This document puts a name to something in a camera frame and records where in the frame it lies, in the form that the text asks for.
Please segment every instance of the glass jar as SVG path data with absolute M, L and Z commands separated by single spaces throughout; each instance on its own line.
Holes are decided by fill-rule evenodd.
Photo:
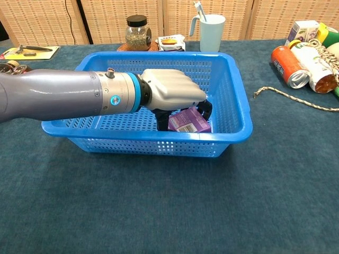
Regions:
M 152 32 L 143 15 L 127 18 L 126 44 L 131 51 L 147 51 L 152 42 Z

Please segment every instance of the blue ring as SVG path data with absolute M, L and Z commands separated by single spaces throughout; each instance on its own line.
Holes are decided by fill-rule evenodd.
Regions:
M 139 84 L 137 77 L 133 73 L 130 73 L 130 72 L 127 72 L 127 74 L 131 77 L 133 84 L 134 84 L 135 91 L 136 91 L 134 106 L 132 110 L 130 111 L 130 113 L 134 113 L 135 111 L 138 110 L 138 107 L 140 106 L 141 89 L 140 89 L 140 84 Z

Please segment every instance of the orange can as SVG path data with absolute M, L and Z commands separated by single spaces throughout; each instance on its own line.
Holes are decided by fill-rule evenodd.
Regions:
M 291 88 L 301 88 L 309 82 L 310 72 L 302 66 L 288 47 L 275 48 L 272 51 L 271 60 Z

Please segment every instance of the blue plastic basket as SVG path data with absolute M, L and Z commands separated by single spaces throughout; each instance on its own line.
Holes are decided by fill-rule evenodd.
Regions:
M 212 133 L 157 131 L 152 112 L 142 108 L 118 114 L 42 122 L 49 135 L 67 137 L 88 152 L 217 157 L 252 133 L 248 100 L 232 57 L 199 52 L 97 52 L 76 70 L 141 74 L 147 68 L 178 69 L 199 84 L 213 104 Z

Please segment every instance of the table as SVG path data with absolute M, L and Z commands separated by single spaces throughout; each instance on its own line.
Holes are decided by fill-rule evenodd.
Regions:
M 0 253 L 338 253 L 339 115 L 272 91 L 253 98 L 273 86 L 339 106 L 332 93 L 283 83 L 270 65 L 283 43 L 222 42 L 254 128 L 219 158 L 92 154 L 39 121 L 0 124 Z M 118 46 L 65 46 L 29 65 L 74 69 Z

